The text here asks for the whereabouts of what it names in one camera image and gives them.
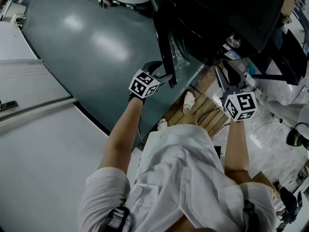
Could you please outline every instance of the wooden pallet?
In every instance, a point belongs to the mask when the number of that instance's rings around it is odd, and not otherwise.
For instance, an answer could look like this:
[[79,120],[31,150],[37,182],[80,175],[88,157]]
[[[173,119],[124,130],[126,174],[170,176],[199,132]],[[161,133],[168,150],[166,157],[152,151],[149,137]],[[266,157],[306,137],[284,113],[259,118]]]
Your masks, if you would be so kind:
[[[224,123],[227,121],[227,116],[215,105],[215,103],[206,97],[204,94],[210,85],[215,81],[214,66],[205,68],[205,70],[198,76],[199,81],[197,85],[192,88],[189,87],[194,97],[195,105],[192,107],[192,112],[198,125],[204,128],[210,137],[212,137]],[[166,112],[165,118],[168,126],[181,124],[183,120],[183,95],[181,95],[176,102]]]

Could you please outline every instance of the white shirt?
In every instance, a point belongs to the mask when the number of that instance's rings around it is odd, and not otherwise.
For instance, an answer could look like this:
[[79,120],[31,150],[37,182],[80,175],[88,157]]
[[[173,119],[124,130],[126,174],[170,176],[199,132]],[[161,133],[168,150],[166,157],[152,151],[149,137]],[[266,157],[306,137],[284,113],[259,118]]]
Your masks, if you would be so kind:
[[[255,205],[261,231],[274,231],[272,188],[237,185],[224,175],[206,131],[177,125],[150,133],[135,185],[142,192],[130,208],[131,231],[164,232],[185,215],[196,228],[243,230],[244,199]],[[124,172],[102,168],[88,177],[79,212],[81,232],[96,232],[108,213],[124,204],[129,182]]]
[[[309,105],[304,105],[304,107],[302,108],[302,110],[300,110],[300,114],[298,116],[298,122],[299,123],[306,123],[309,124]],[[298,132],[304,136],[305,138],[309,139],[309,128],[307,125],[298,125],[296,127],[296,130],[298,130]]]

